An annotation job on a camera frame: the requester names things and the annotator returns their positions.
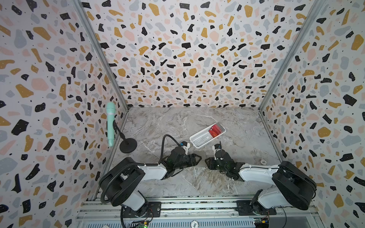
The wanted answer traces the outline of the stack of red cards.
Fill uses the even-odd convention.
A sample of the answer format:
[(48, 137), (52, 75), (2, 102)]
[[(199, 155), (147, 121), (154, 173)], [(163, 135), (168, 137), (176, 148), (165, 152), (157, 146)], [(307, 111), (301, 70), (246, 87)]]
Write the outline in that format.
[(221, 127), (219, 127), (219, 125), (216, 123), (214, 124), (210, 129), (209, 129), (209, 133), (213, 138), (218, 137), (219, 135), (221, 135), (223, 132), (223, 130), (221, 129)]

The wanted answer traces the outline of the white plastic mesh basket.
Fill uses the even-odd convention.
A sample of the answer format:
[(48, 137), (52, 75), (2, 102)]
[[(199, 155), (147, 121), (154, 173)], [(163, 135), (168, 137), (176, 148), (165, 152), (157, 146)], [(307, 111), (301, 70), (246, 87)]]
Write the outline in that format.
[[(226, 129), (220, 124), (220, 123), (214, 123), (214, 124), (218, 124), (219, 127), (221, 127), (221, 129), (223, 130), (222, 134), (226, 133)], [(204, 128), (203, 130), (197, 132), (196, 134), (192, 135), (189, 140), (192, 143), (192, 145), (197, 148), (200, 149), (202, 147), (204, 147), (205, 145), (207, 145), (209, 142), (211, 142), (214, 138), (210, 135), (209, 133), (209, 129), (214, 125), (210, 125), (206, 128)]]

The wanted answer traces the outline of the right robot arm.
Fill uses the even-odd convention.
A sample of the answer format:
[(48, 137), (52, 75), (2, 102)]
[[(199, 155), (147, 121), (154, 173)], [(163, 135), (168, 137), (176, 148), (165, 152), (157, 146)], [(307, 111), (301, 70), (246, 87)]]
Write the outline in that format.
[(275, 215), (276, 207), (287, 206), (306, 211), (316, 195), (316, 183), (288, 161), (271, 166), (251, 165), (235, 162), (225, 150), (218, 148), (215, 156), (205, 159), (205, 163), (208, 169), (218, 170), (234, 181), (271, 185), (266, 190), (257, 190), (251, 201), (238, 202), (240, 215)]

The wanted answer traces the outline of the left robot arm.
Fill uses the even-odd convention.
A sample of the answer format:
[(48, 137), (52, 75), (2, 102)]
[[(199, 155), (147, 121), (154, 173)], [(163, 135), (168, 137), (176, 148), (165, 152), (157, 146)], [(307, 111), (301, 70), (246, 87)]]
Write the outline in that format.
[(202, 157), (187, 154), (187, 150), (186, 146), (177, 146), (158, 163), (141, 163), (130, 157), (125, 158), (100, 179), (100, 201), (111, 203), (114, 207), (126, 207), (134, 217), (142, 217), (153, 211), (147, 199), (137, 190), (138, 185), (143, 181), (165, 180), (185, 168), (197, 166)]

